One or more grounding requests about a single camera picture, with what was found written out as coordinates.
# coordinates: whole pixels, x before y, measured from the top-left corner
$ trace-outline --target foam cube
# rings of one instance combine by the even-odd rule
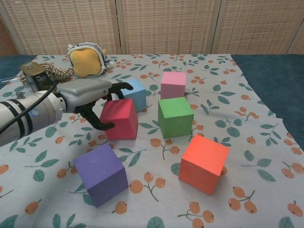
[[[133,99],[107,101],[100,120],[102,123],[115,124],[115,127],[104,132],[108,140],[136,139],[138,116]]]
[[[96,207],[128,188],[124,165],[108,143],[74,159],[74,165]]]
[[[186,73],[165,71],[161,80],[161,99],[183,97],[186,89]]]
[[[146,109],[147,108],[146,88],[137,79],[131,79],[126,82],[133,87],[133,90],[122,89],[121,91],[123,93],[123,96],[125,98],[133,99],[135,109],[137,112]]]
[[[191,134],[194,112],[185,97],[158,101],[158,122],[163,138]]]
[[[228,147],[195,135],[181,158],[179,179],[211,195],[228,153]]]

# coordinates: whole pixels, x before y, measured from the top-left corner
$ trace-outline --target purple cube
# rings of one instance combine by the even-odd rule
[[[128,188],[124,165],[108,143],[76,158],[74,165],[96,207]]]

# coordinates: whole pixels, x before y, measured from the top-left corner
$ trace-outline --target table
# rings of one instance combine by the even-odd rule
[[[230,54],[108,58],[115,67],[100,79],[137,78],[146,87],[147,109],[138,113],[137,139],[108,141],[81,116],[64,114],[58,123],[1,147],[0,228],[301,227],[303,151]],[[34,61],[70,67],[67,56],[37,56]],[[163,71],[187,73],[186,98],[195,113],[192,134],[167,142],[157,122]],[[31,93],[12,81],[0,90],[1,101],[20,91]],[[96,103],[97,114],[103,103]],[[197,133],[230,148],[211,196],[177,178],[181,156]],[[152,146],[155,140],[161,141],[159,147]],[[137,194],[125,190],[96,209],[73,159],[106,142],[124,160],[129,183],[140,181],[146,187]],[[171,152],[171,147],[180,151]],[[150,185],[147,172],[153,175]],[[157,178],[165,179],[165,186],[152,189]]]

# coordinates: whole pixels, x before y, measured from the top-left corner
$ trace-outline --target red cube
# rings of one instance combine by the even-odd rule
[[[133,99],[107,101],[100,120],[102,123],[115,124],[115,127],[104,132],[109,140],[136,139],[138,116]]]

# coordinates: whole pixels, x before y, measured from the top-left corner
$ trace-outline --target black cable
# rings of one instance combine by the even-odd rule
[[[50,87],[49,90],[45,94],[43,94],[37,101],[35,101],[30,107],[28,107],[27,109],[25,109],[19,115],[17,115],[12,120],[10,120],[9,122],[7,122],[3,127],[1,127],[1,129],[0,129],[0,135],[6,129],[8,129],[12,124],[14,124],[16,121],[18,121],[19,119],[21,119],[26,113],[28,113],[33,108],[35,108],[38,104],[40,104],[48,95],[50,95],[53,92],[53,90],[56,88],[57,84],[58,84],[58,81],[55,80],[54,83],[53,83],[53,85],[52,85],[52,87]]]

